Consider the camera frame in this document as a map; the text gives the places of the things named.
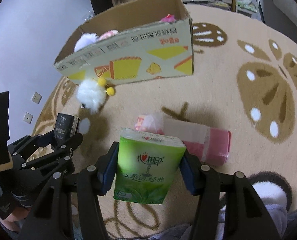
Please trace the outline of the person's left hand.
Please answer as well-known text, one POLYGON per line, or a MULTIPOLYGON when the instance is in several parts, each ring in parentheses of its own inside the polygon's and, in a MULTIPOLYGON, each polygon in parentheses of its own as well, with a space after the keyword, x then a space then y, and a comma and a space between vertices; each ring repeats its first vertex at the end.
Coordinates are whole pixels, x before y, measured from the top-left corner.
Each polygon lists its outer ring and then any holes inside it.
POLYGON ((0 217, 1 224, 10 231, 13 232, 20 232, 21 227, 19 226, 18 222, 20 220, 25 219, 27 214, 25 212, 12 212, 6 219, 2 219, 0 217))

